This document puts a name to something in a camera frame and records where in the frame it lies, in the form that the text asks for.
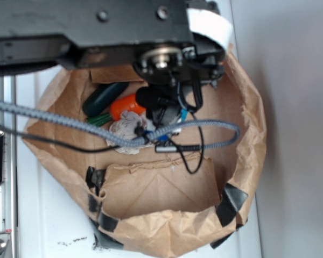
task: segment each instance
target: black tape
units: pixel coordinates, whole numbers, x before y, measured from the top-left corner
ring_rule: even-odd
[[[86,172],[86,183],[89,189],[95,188],[95,193],[99,196],[99,190],[104,183],[106,169],[96,170],[94,167],[88,167]]]
[[[90,224],[95,234],[95,239],[96,239],[95,247],[123,250],[123,244],[109,237],[103,232],[100,232],[98,230],[98,224],[96,222],[90,219]]]
[[[221,203],[216,207],[216,214],[223,227],[230,224],[237,216],[238,211],[242,208],[244,202],[247,200],[248,194],[242,190],[234,187],[231,184],[226,184],[222,192]],[[242,225],[238,224],[236,229],[239,229]],[[211,247],[216,249],[219,245],[224,243],[232,234],[216,240],[211,243]]]
[[[118,220],[105,215],[103,212],[98,218],[99,225],[106,231],[113,232],[118,224]]]
[[[93,195],[88,195],[88,210],[90,212],[99,212],[101,203],[98,203]]]
[[[92,182],[92,175],[96,171],[94,167],[88,167],[87,172],[86,172],[86,183],[89,189],[95,187],[96,185]]]
[[[222,239],[219,239],[219,240],[216,240],[214,241],[213,243],[210,243],[210,246],[213,248],[213,249],[216,249],[217,247],[219,247],[222,243],[224,243],[233,233],[227,235],[226,237],[222,238]]]
[[[239,228],[241,228],[243,225],[242,224],[237,224],[236,225],[236,230],[238,231]],[[233,233],[227,235],[226,237],[222,238],[222,239],[219,239],[219,240],[216,240],[214,241],[213,243],[210,244],[210,246],[213,248],[213,249],[216,249],[217,247],[219,247],[222,243],[224,243]]]

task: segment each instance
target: white surface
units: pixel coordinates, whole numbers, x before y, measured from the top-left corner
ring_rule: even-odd
[[[231,17],[230,1],[220,3],[222,13],[227,13],[225,17]],[[17,103],[35,107],[57,71],[58,68],[53,68],[37,74],[18,76]],[[26,118],[18,117],[18,129],[21,130],[26,121]],[[93,231],[85,214],[20,140],[17,148],[19,257],[147,257],[117,250],[93,250]],[[208,245],[183,257],[261,257],[255,202],[251,207],[249,222],[218,249],[212,250]]]
[[[193,33],[205,36],[216,42],[225,51],[228,50],[233,33],[233,26],[229,21],[221,15],[207,10],[188,8],[187,12],[189,27]]]
[[[240,63],[268,122],[263,257],[323,257],[323,1],[232,4]]]

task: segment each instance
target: crumpled paper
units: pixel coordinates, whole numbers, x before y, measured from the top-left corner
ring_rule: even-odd
[[[134,130],[137,125],[141,125],[143,129],[147,129],[147,119],[145,115],[138,115],[134,112],[123,111],[121,114],[121,119],[119,121],[115,121],[109,127],[109,131],[116,136],[122,137],[127,140],[131,140],[137,135],[135,134]],[[107,140],[108,146],[114,146],[115,144],[109,140]],[[140,149],[152,147],[153,144],[146,144],[141,145],[138,147],[121,147],[115,149],[115,151],[122,153],[122,154],[138,154]]]

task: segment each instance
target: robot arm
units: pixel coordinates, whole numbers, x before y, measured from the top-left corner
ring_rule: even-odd
[[[0,76],[131,64],[149,83],[137,93],[149,118],[176,123],[223,74],[232,27],[216,12],[205,0],[0,0]]]

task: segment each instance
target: green object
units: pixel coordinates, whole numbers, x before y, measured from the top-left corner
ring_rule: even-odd
[[[99,85],[84,102],[82,110],[88,117],[98,116],[104,109],[110,106],[128,86],[129,82],[115,82]]]
[[[112,120],[112,117],[107,112],[107,113],[104,113],[104,114],[100,114],[98,116],[88,117],[87,118],[87,123],[89,123],[91,125],[101,127],[102,125],[106,124],[107,122],[110,122],[111,120]]]

